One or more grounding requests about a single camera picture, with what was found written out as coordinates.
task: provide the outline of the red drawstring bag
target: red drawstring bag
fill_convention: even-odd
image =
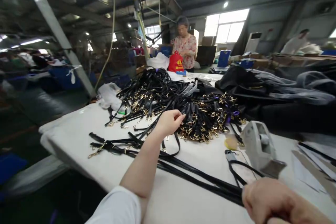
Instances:
[[[178,51],[175,51],[172,56],[169,58],[169,67],[168,71],[177,72],[177,71],[184,71],[182,66],[182,56],[179,54]]]

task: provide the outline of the floral blouse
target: floral blouse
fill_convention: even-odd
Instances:
[[[173,53],[175,51],[178,51],[181,54],[183,51],[188,51],[189,54],[191,55],[191,56],[182,55],[183,57],[182,64],[184,69],[190,69],[194,67],[197,52],[196,37],[191,34],[188,35],[189,37],[186,41],[183,41],[182,37],[176,37],[173,46]]]

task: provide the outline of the pile of straps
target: pile of straps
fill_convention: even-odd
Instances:
[[[227,124],[231,124],[232,128],[235,125],[241,132],[240,126],[246,121],[241,115],[236,99],[220,91],[205,94],[206,88],[202,86],[201,80],[195,78],[192,83],[197,82],[198,92],[185,96],[184,91],[190,83],[182,80],[172,81],[163,68],[147,68],[118,93],[117,97],[121,99],[122,104],[114,115],[112,108],[108,109],[110,120],[105,126],[121,122],[120,126],[127,128],[124,125],[130,121],[138,119],[140,123],[143,118],[152,121],[154,116],[160,115],[165,110],[179,110],[182,114],[186,114],[177,131],[182,139],[208,143],[213,139],[213,135],[219,138],[218,133],[228,132],[229,129],[225,126]],[[125,114],[128,108],[131,112],[123,117],[117,117],[121,108],[125,109]],[[150,133],[154,126],[155,122],[148,127],[147,133]]]
[[[238,131],[241,132],[240,125],[245,122],[245,119],[241,117],[241,111],[239,110],[238,105],[235,103],[236,99],[233,97],[227,94],[220,94],[220,92],[206,94],[206,88],[202,85],[198,85],[199,92],[186,97],[182,94],[188,86],[189,83],[183,81],[172,81],[164,69],[149,68],[137,75],[136,79],[132,80],[126,88],[118,93],[122,105],[115,114],[113,114],[111,108],[108,109],[110,120],[105,126],[113,126],[116,122],[122,122],[120,124],[121,127],[128,128],[124,125],[130,121],[139,119],[139,123],[144,117],[149,121],[152,121],[154,116],[158,117],[148,128],[136,128],[134,126],[134,131],[141,131],[141,133],[134,135],[129,132],[128,139],[105,140],[91,132],[89,134],[90,137],[98,143],[91,143],[92,150],[96,149],[96,152],[89,155],[88,158],[97,155],[102,150],[107,150],[114,155],[125,154],[135,158],[139,153],[137,150],[141,149],[144,143],[142,138],[148,135],[155,127],[161,114],[166,110],[178,109],[182,114],[186,114],[181,126],[174,133],[178,151],[173,154],[168,154],[163,140],[157,167],[243,206],[241,199],[242,189],[239,185],[234,186],[218,178],[212,177],[175,157],[181,149],[179,137],[184,140],[190,139],[208,143],[213,139],[212,135],[219,137],[218,133],[229,130],[225,124],[231,124],[232,129],[234,129],[233,125],[235,125]],[[117,117],[116,115],[118,115],[118,112],[122,107],[125,110],[125,116]],[[131,112],[126,114],[128,108],[131,109]],[[243,142],[235,130],[234,133],[242,145]],[[229,161],[230,166],[232,163],[245,166],[263,177],[263,174],[243,162],[236,160]],[[209,183],[200,181],[172,165],[194,173],[207,180]],[[233,175],[236,180],[238,179],[242,183],[242,185],[246,184],[238,174],[233,172]]]

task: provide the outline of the white work table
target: white work table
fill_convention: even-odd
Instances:
[[[188,74],[185,79],[200,77],[214,84],[222,75]],[[105,127],[109,120],[109,113],[97,103],[67,114],[55,121],[40,127],[41,144],[64,163],[78,170],[85,176],[95,180],[107,192],[120,183],[121,178],[133,161],[126,155],[113,155],[107,151],[88,159],[92,154],[91,142],[95,142],[89,133],[93,132],[107,140],[128,138],[128,132],[137,128],[147,127],[152,123],[145,119],[137,123],[134,120],[125,124],[129,129],[120,128],[120,123],[113,127]],[[271,134],[277,159],[287,163],[281,172],[280,180],[291,189],[317,206],[332,221],[336,222],[336,205],[328,195],[318,193],[294,176],[291,150],[296,150],[296,141]],[[209,144],[192,141],[181,142],[181,151],[177,158],[191,166],[236,185],[233,175],[229,171],[224,151],[225,135],[210,141]],[[167,152],[174,153],[178,147],[174,136],[165,141]],[[237,159],[244,161],[240,154]],[[235,169],[247,181],[255,180],[253,175],[244,170]],[[245,208],[240,207],[214,193],[168,172],[157,169],[153,193],[148,205],[144,223],[253,223]]]

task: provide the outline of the white air conditioner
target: white air conditioner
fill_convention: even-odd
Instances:
[[[257,50],[261,35],[262,33],[250,33],[246,44],[245,53],[249,51],[255,52]]]

